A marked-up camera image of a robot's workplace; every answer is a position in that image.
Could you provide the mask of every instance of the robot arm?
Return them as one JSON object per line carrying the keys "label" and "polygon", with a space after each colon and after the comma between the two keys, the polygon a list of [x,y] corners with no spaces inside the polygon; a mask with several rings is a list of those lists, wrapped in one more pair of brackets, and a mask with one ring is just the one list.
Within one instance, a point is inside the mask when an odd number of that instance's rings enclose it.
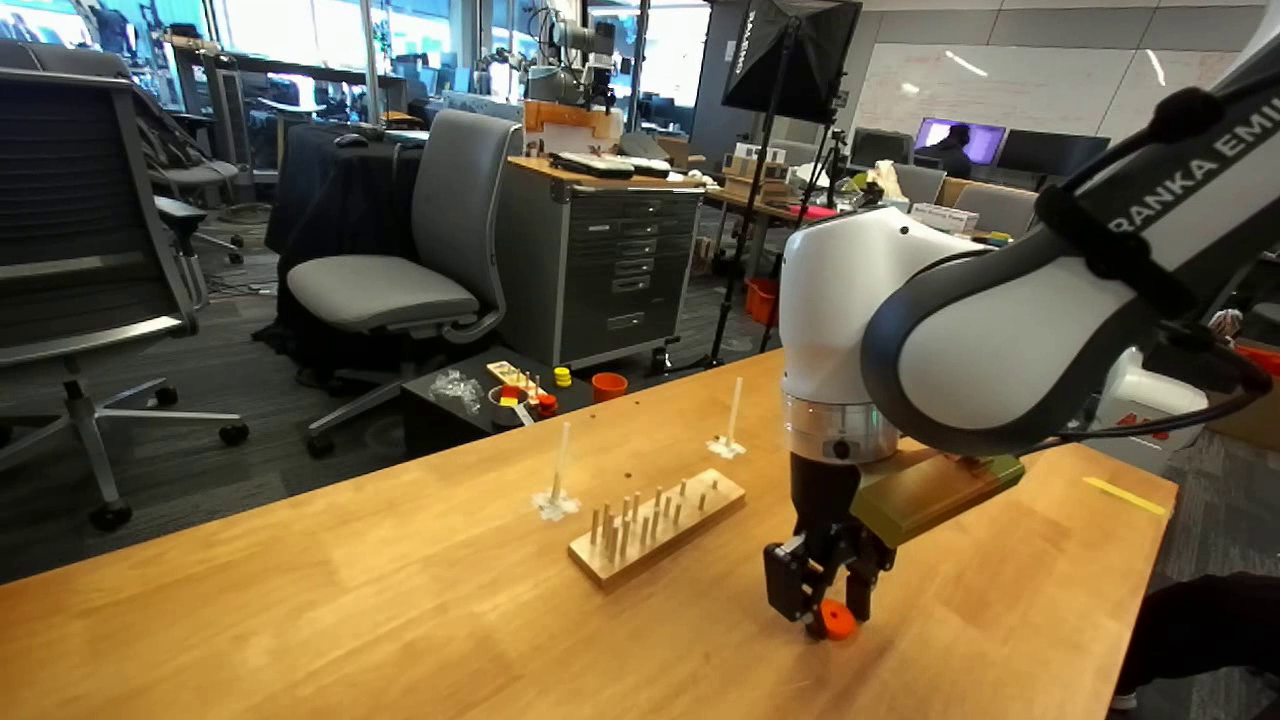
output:
{"label": "robot arm", "polygon": [[[1276,248],[1280,38],[1260,34],[1221,88],[1169,94],[1142,133],[1041,191],[1041,225],[998,252],[890,209],[788,238],[780,341],[794,535],[765,552],[769,601],[788,619],[816,627],[839,566],[865,619],[894,543],[1021,474],[1016,461],[993,454],[1115,432],[1109,423],[1133,402],[1163,414],[1142,432],[1203,423],[1267,389],[1221,361],[1241,390],[1212,407],[1208,390],[1141,364],[1141,347],[1197,326],[1208,301]],[[900,462],[900,435],[932,447],[926,479],[915,461]],[[902,479],[923,494],[953,491],[932,494],[946,512],[876,525],[882,512],[867,505],[902,494],[882,491]]]}

